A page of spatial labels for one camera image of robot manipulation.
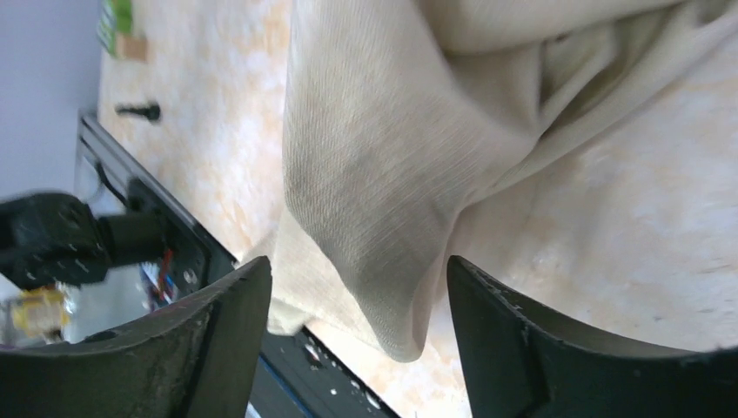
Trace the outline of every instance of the blue wire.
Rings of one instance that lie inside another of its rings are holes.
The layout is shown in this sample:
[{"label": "blue wire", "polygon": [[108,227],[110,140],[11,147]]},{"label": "blue wire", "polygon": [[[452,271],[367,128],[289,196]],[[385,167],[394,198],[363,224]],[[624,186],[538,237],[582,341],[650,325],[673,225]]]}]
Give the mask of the blue wire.
[{"label": "blue wire", "polygon": [[313,418],[313,416],[310,413],[310,411],[307,410],[307,408],[305,407],[305,405],[303,405],[303,403],[298,399],[298,397],[292,392],[292,390],[290,389],[290,387],[287,386],[287,383],[284,380],[282,380],[282,378],[279,377],[276,372],[274,372],[274,369],[271,366],[269,366],[269,363],[267,363],[264,360],[264,357],[262,357],[260,355],[258,357],[258,362],[264,365],[264,368],[266,369],[266,371],[269,372],[269,374],[272,375],[272,377],[274,378],[274,380],[277,381],[277,384],[282,388],[282,390],[285,391],[285,393],[287,394],[287,396],[289,396],[290,399],[292,399],[292,401],[295,402],[295,405],[298,406],[299,410],[302,411],[302,413],[305,414],[305,416],[307,418]]}]

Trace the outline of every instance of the red wire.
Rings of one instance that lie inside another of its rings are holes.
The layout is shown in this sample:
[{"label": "red wire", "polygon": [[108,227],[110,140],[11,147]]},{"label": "red wire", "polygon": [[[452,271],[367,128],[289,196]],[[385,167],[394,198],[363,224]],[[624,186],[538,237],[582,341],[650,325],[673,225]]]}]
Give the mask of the red wire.
[{"label": "red wire", "polygon": [[164,251],[161,268],[159,268],[159,277],[157,279],[157,293],[159,299],[161,300],[164,299],[164,290],[166,289],[166,274],[169,272],[169,265],[171,264],[172,255],[174,255],[174,252],[171,249],[167,248],[167,250]]}]

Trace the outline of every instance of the screw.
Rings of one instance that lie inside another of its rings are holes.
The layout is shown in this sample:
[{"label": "screw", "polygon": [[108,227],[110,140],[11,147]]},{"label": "screw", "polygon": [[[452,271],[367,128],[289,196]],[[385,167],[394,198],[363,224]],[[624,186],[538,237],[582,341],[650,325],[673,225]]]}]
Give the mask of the screw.
[{"label": "screw", "polygon": [[182,275],[184,276],[184,281],[191,285],[194,285],[198,282],[198,276],[195,274],[195,272],[192,271],[191,268],[184,270],[184,273]]}]

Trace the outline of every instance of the cloth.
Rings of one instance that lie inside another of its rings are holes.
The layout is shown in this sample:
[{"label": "cloth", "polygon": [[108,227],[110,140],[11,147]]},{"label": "cloth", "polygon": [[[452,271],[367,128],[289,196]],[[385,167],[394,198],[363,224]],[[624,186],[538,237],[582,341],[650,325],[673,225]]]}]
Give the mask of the cloth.
[{"label": "cloth", "polygon": [[464,209],[643,105],[734,35],[736,3],[295,2],[285,210],[247,256],[272,260],[270,331],[317,318],[417,359],[448,256],[480,239],[459,216],[500,221]]}]

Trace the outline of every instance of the black plastic jaw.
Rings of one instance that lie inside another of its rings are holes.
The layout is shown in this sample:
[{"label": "black plastic jaw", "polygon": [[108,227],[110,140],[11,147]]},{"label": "black plastic jaw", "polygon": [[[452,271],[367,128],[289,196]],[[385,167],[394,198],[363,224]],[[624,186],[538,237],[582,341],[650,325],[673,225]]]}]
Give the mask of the black plastic jaw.
[{"label": "black plastic jaw", "polygon": [[255,259],[78,344],[0,349],[0,411],[23,418],[243,418],[272,291]]},{"label": "black plastic jaw", "polygon": [[447,275],[475,417],[738,416],[738,348],[691,353],[611,334],[461,257]]}]

